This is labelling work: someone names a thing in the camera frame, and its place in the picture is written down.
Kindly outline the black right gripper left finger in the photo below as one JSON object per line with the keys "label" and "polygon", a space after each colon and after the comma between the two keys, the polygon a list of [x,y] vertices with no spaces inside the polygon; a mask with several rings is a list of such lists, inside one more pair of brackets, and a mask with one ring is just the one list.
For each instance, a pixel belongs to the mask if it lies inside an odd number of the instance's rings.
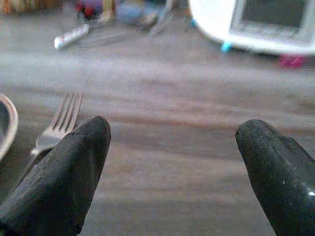
{"label": "black right gripper left finger", "polygon": [[110,125],[101,116],[67,134],[1,204],[1,235],[80,234],[110,141]]}

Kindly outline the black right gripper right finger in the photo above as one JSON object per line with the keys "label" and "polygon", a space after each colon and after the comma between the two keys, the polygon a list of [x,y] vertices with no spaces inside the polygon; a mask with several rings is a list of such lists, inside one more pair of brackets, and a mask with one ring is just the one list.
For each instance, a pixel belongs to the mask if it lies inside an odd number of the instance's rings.
{"label": "black right gripper right finger", "polygon": [[315,234],[315,160],[292,138],[251,119],[235,134],[252,189],[278,236]]}

